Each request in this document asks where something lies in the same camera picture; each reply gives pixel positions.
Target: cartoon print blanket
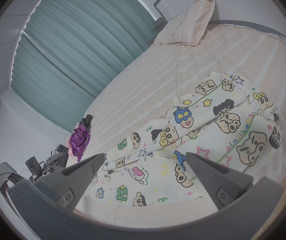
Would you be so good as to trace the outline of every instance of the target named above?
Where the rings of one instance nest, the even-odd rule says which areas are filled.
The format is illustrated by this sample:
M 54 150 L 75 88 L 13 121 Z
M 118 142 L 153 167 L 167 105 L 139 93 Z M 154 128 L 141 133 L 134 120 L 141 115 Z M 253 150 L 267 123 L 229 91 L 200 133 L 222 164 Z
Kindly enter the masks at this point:
M 105 153 L 84 195 L 119 206 L 209 198 L 186 152 L 255 173 L 281 144 L 273 102 L 240 74 L 213 71 L 173 107 Z

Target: pillow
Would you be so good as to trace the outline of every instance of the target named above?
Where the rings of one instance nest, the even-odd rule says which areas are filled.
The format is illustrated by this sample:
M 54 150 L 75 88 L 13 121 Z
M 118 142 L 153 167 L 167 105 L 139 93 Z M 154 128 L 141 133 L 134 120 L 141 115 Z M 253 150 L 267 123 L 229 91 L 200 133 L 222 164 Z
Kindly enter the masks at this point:
M 185 12 L 163 28 L 154 44 L 198 45 L 212 17 L 214 6 L 215 0 L 195 0 Z

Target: curtain pleat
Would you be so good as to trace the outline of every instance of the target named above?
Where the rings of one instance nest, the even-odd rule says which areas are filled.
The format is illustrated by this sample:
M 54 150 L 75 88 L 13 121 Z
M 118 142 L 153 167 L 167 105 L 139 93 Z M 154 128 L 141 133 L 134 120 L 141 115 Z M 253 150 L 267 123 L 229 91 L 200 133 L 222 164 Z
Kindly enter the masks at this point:
M 11 87 L 71 131 L 94 98 L 149 47 L 157 35 L 153 22 L 138 0 L 42 0 L 24 31 L 46 57 L 22 35 Z

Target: striped bed sheet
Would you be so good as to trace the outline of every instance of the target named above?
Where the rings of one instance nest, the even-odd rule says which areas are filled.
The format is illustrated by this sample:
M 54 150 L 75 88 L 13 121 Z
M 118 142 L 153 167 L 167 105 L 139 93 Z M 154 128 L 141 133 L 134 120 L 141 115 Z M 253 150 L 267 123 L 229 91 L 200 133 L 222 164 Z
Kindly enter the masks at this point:
M 237 25 L 208 25 L 197 46 L 153 44 L 141 54 L 85 112 L 93 115 L 93 120 L 82 159 L 110 150 L 136 129 L 159 118 L 171 107 L 174 96 L 188 94 L 213 70 L 237 70 L 263 89 L 279 109 L 282 144 L 268 164 L 255 173 L 254 184 L 263 176 L 280 183 L 286 175 L 286 38 Z M 69 157 L 67 166 L 76 162 Z M 76 208 L 95 220 L 128 227 L 173 226 L 215 212 L 202 202 L 151 205 L 138 211 L 84 197 Z

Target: purple satin fabric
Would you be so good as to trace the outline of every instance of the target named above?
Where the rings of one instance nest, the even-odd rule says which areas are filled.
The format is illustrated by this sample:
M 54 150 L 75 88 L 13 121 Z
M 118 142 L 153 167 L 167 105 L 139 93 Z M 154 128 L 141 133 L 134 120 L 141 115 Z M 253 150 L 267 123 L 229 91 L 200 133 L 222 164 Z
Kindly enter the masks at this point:
M 80 125 L 78 128 L 73 130 L 71 135 L 70 144 L 72 147 L 73 156 L 77 157 L 77 161 L 80 162 L 83 151 L 89 144 L 90 134 L 86 130 L 84 125 Z

